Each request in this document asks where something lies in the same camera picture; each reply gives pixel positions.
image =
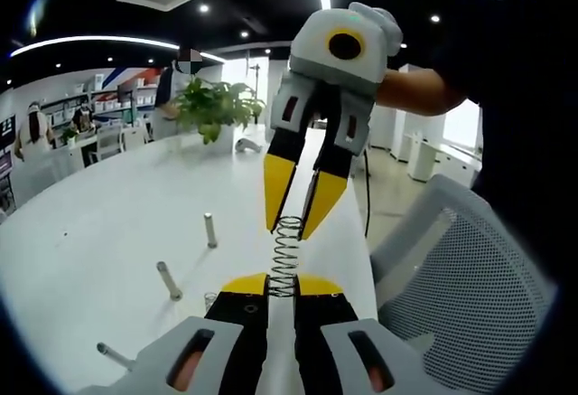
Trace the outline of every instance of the cable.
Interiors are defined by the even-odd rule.
[[[368,150],[363,151],[363,156],[365,157],[365,188],[368,193],[368,217],[365,220],[365,237],[368,237],[369,232],[369,219],[371,218],[371,201],[369,197],[369,160],[368,160]]]
[[[279,219],[275,230],[275,243],[271,268],[273,274],[269,277],[269,295],[275,297],[293,297],[295,295],[294,275],[297,270],[297,256],[294,251],[299,249],[298,234],[303,220],[296,216],[284,216]]]

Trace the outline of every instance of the gripper camera lens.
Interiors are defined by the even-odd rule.
[[[337,59],[350,61],[361,54],[361,44],[348,33],[336,33],[329,39],[329,51]]]

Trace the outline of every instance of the person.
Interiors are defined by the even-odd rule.
[[[178,133],[178,97],[200,69],[202,58],[189,45],[181,44],[178,55],[159,80],[153,112],[153,139],[160,140]]]
[[[27,119],[20,126],[14,141],[14,155],[23,161],[39,158],[51,150],[54,140],[48,118],[34,101],[28,108]]]
[[[569,221],[557,191],[564,177],[548,165],[549,145],[571,146],[576,129],[569,78],[563,73],[562,30],[555,0],[462,0],[459,25],[434,56],[430,69],[387,71],[377,103],[436,116],[466,98],[482,112],[482,168],[472,190],[485,199],[530,257],[558,285],[555,310],[520,365],[508,391],[537,393],[536,385],[559,384],[555,365],[569,278]],[[545,377],[540,382],[536,379]]]
[[[90,131],[95,128],[92,122],[92,110],[90,110],[88,105],[83,104],[76,109],[70,122],[70,127],[78,133]]]

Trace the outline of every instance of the black cable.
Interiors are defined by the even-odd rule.
[[[369,200],[369,160],[368,160],[368,150],[363,151],[363,156],[365,157],[365,189],[368,193],[368,217],[365,220],[365,236],[368,236],[369,231],[369,219],[371,217],[371,201]]]

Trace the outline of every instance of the gray gripper housing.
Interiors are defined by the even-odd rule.
[[[191,316],[146,346],[136,356],[135,367],[108,387],[90,386],[78,395],[218,395],[228,358],[243,326]],[[169,386],[167,378],[183,348],[195,335],[209,337],[189,388]]]
[[[375,395],[368,372],[351,340],[352,335],[365,336],[375,346],[393,385],[386,395],[458,395],[425,373],[420,355],[374,319],[328,324],[322,333],[329,345],[340,375],[343,395]]]

